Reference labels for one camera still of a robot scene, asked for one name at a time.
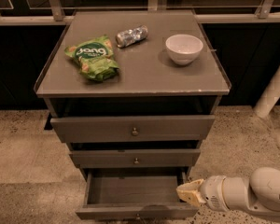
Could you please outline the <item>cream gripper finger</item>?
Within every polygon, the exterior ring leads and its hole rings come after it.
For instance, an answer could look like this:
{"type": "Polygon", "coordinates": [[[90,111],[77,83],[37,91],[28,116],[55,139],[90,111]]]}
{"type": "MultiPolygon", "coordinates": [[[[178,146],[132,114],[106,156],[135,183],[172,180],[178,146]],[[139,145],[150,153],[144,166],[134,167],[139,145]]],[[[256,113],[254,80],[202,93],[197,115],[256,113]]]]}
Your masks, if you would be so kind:
{"type": "Polygon", "coordinates": [[[196,207],[199,207],[201,204],[205,204],[206,200],[200,193],[200,187],[202,183],[203,179],[198,179],[192,182],[179,185],[176,188],[176,193],[179,199],[196,207]]]}

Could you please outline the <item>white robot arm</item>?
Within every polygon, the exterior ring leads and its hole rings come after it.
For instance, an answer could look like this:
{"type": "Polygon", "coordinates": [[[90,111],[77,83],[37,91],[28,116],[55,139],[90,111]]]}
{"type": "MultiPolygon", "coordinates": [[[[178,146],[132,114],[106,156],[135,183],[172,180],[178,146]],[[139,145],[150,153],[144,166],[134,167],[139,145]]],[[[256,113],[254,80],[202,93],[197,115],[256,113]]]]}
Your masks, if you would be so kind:
{"type": "Polygon", "coordinates": [[[218,212],[240,210],[280,223],[280,171],[261,167],[249,178],[213,175],[176,188],[178,197],[193,206],[205,204],[218,212]]]}

